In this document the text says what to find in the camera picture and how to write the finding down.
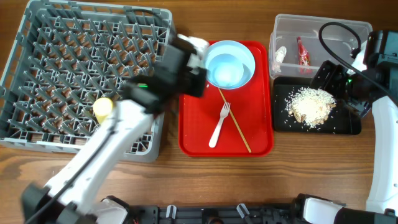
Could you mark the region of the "food scraps and rice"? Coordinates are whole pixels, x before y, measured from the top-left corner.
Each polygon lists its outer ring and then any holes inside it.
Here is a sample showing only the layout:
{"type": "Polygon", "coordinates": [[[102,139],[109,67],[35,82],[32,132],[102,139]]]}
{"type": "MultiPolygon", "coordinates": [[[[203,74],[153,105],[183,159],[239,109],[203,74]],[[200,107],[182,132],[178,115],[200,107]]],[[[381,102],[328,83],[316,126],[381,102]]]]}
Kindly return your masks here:
{"type": "Polygon", "coordinates": [[[336,100],[330,93],[310,87],[289,92],[284,101],[288,115],[309,128],[323,125],[336,107],[336,100]]]}

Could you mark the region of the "light blue small bowl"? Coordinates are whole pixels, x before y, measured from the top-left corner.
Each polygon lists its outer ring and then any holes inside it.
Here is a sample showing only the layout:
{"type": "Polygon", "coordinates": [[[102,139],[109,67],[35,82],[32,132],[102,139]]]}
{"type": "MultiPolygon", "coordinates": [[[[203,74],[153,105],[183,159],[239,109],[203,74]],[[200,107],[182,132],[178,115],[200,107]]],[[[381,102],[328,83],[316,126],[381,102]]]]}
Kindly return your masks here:
{"type": "Polygon", "coordinates": [[[217,88],[233,90],[244,86],[253,76],[251,65],[231,54],[219,54],[205,62],[207,80],[217,88]]]}

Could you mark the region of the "yellow cup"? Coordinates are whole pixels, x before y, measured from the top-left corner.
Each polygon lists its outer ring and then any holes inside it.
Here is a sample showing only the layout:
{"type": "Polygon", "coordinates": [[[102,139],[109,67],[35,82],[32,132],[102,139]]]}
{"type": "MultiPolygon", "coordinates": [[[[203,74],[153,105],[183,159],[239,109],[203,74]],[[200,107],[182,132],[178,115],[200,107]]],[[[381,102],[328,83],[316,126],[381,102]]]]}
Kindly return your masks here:
{"type": "Polygon", "coordinates": [[[93,112],[99,124],[111,114],[114,108],[114,103],[111,99],[102,97],[97,99],[93,104],[93,112]]]}

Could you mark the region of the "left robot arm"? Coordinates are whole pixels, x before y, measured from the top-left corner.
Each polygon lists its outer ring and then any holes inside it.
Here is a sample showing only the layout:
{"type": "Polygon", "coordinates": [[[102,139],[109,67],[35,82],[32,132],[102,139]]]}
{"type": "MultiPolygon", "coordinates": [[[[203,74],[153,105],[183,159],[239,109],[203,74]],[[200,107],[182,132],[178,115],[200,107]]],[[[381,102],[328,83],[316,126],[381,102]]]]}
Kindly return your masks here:
{"type": "Polygon", "coordinates": [[[150,75],[137,75],[123,86],[100,127],[75,157],[42,188],[30,184],[21,195],[26,223],[127,223],[129,205],[96,195],[127,148],[181,94],[201,97],[207,70],[203,58],[209,43],[177,35],[166,46],[150,75]]]}

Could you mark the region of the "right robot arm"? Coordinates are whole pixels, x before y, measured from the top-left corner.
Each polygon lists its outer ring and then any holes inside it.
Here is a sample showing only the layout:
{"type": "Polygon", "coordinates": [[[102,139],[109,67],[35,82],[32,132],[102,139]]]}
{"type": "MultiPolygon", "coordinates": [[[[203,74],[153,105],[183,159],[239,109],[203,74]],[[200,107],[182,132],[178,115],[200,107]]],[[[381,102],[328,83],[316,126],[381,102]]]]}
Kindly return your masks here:
{"type": "Polygon", "coordinates": [[[363,63],[354,75],[344,61],[322,64],[310,85],[321,88],[345,106],[371,108],[375,125],[374,171],[365,210],[344,207],[320,197],[300,194],[294,203],[294,220],[307,223],[397,223],[397,32],[369,34],[363,63]]]}

